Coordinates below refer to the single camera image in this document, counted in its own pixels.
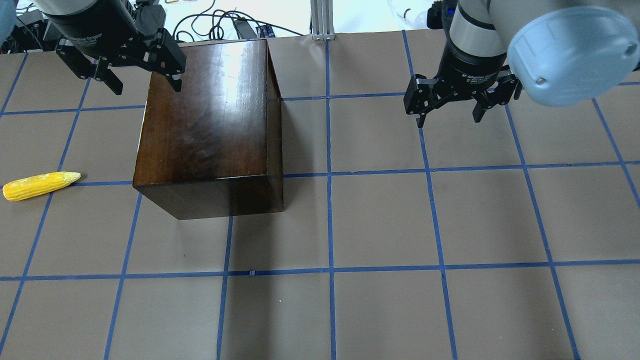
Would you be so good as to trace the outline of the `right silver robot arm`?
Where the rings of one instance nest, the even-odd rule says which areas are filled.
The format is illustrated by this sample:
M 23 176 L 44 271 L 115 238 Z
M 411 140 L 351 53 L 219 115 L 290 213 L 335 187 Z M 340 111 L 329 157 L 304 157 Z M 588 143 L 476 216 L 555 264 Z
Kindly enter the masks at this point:
M 414 74 L 403 105 L 422 128 L 458 101 L 486 111 L 525 91 L 547 107 L 600 96 L 639 70 L 637 0 L 436 0 L 426 25 L 444 30 L 436 75 Z

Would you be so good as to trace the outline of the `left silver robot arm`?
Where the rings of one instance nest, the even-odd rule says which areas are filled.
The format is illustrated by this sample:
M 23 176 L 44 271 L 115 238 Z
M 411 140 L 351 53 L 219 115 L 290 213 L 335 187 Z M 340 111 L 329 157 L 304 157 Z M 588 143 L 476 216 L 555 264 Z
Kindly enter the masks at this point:
M 123 84 L 113 68 L 136 66 L 164 76 L 180 92 L 186 55 L 165 28 L 157 0 L 37 0 L 60 31 L 55 52 L 80 79 L 103 82 L 116 95 Z

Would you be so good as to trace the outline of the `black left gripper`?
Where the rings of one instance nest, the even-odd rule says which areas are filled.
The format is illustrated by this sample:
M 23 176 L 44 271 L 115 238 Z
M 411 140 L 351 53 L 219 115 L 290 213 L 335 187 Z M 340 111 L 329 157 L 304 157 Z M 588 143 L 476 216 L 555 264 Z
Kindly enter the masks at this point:
M 60 31 L 55 53 L 80 79 L 102 81 L 121 96 L 123 83 L 109 67 L 137 66 L 167 76 L 182 91 L 186 55 L 169 30 L 142 35 L 134 23 L 135 1 L 50 0 L 48 20 Z

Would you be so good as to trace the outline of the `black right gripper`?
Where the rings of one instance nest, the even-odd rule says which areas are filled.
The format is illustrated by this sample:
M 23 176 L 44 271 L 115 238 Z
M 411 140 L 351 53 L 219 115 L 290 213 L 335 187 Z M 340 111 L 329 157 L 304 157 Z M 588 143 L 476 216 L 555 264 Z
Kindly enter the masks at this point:
M 521 97 L 523 84 L 506 59 L 505 51 L 484 56 L 446 47 L 433 78 L 418 73 L 411 76 L 403 96 L 406 114 L 416 116 L 417 128 L 423 129 L 431 111 L 449 103 L 474 100 L 471 114 L 474 123 L 480 123 L 487 110 Z

